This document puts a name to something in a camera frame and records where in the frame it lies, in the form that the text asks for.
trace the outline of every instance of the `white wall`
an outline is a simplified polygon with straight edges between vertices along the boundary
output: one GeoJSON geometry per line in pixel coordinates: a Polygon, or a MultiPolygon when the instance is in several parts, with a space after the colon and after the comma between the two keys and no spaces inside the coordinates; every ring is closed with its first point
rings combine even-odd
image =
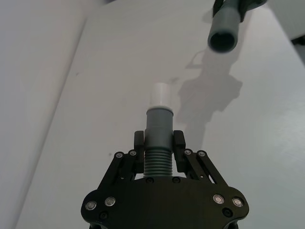
{"type": "Polygon", "coordinates": [[[268,0],[289,39],[305,35],[305,0],[268,0]]]}
{"type": "Polygon", "coordinates": [[[0,2],[0,228],[20,214],[86,15],[100,0],[0,2]]]}

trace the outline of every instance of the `white table surface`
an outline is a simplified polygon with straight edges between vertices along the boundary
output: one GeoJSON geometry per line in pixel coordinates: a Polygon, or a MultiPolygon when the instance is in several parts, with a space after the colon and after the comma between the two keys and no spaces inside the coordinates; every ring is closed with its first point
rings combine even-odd
{"type": "Polygon", "coordinates": [[[304,228],[305,68],[267,7],[238,47],[206,47],[212,0],[118,0],[85,26],[17,229],[88,228],[80,208],[172,85],[174,129],[244,193],[241,229],[304,228]]]}

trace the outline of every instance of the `white plastic cap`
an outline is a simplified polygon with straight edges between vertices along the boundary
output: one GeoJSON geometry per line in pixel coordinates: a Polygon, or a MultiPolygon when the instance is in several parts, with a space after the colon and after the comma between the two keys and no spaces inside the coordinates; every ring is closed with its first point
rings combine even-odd
{"type": "Polygon", "coordinates": [[[155,83],[151,93],[150,107],[165,107],[171,109],[171,89],[166,83],[155,83]]]}

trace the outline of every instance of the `gray pipe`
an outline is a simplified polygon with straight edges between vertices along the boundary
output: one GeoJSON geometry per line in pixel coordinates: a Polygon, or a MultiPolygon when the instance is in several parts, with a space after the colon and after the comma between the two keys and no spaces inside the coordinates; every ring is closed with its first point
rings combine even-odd
{"type": "Polygon", "coordinates": [[[173,112],[166,107],[147,111],[145,130],[144,177],[171,176],[173,112]]]}
{"type": "Polygon", "coordinates": [[[215,52],[229,52],[237,45],[241,20],[238,3],[239,0],[226,0],[213,18],[208,45],[215,52]]]}

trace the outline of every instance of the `threaded section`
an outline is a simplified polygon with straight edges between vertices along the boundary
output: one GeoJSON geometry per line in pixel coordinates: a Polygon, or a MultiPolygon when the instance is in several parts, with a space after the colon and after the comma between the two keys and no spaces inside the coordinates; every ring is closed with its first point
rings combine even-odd
{"type": "Polygon", "coordinates": [[[168,177],[173,174],[172,153],[166,150],[147,150],[144,158],[144,177],[168,177]]]}

